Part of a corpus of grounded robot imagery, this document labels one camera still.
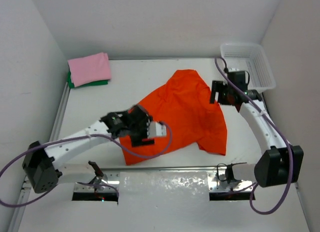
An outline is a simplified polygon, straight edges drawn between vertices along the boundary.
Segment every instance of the folded pink towel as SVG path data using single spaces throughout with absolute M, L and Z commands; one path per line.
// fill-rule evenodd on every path
M 81 86 L 93 81 L 111 79 L 111 71 L 108 55 L 98 53 L 96 55 L 68 60 L 71 79 L 74 86 Z

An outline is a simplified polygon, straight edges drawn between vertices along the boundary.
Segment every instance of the red shirt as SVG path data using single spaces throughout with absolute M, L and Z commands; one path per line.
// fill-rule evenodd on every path
M 224 115 L 218 103 L 209 104 L 210 94 L 210 88 L 195 70 L 178 70 L 165 85 L 138 103 L 153 116 L 153 120 L 164 121 L 171 127 L 172 143 L 166 153 L 197 142 L 201 150 L 226 154 Z M 160 153 L 168 141 L 169 135 L 155 138 L 154 145 L 132 147 L 129 137 L 120 138 L 122 145 L 145 156 Z M 146 160 L 122 151 L 127 165 Z

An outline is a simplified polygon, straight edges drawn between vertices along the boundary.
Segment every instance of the white wall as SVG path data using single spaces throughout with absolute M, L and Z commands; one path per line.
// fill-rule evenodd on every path
M 260 42 L 279 0 L 33 0 L 68 59 L 212 56 Z
M 277 87 L 270 113 L 304 150 L 299 187 L 312 231 L 320 229 L 320 0 L 281 0 L 262 41 Z
M 32 0 L 0 0 L 0 167 L 36 140 L 49 139 L 67 63 Z M 0 198 L 16 203 L 22 161 L 0 179 Z M 0 206 L 0 232 L 13 210 Z

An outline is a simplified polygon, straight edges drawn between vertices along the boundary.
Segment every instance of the white plastic laundry basket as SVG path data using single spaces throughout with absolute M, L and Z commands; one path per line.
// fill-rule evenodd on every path
M 256 89 L 261 93 L 276 87 L 275 78 L 261 45 L 255 43 L 226 43 L 220 46 L 220 50 L 228 68 L 249 72 L 249 89 Z

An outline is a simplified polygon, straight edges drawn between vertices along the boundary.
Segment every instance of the green cloth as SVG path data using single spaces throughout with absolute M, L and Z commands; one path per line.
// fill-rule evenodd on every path
M 72 83 L 71 81 L 71 72 L 69 70 L 68 72 L 68 78 L 67 78 L 67 83 L 70 89 L 74 88 L 75 85 Z M 108 80 L 101 80 L 101 81 L 93 81 L 78 87 L 85 87 L 85 86 L 101 86 L 101 85 L 107 85 L 108 84 Z

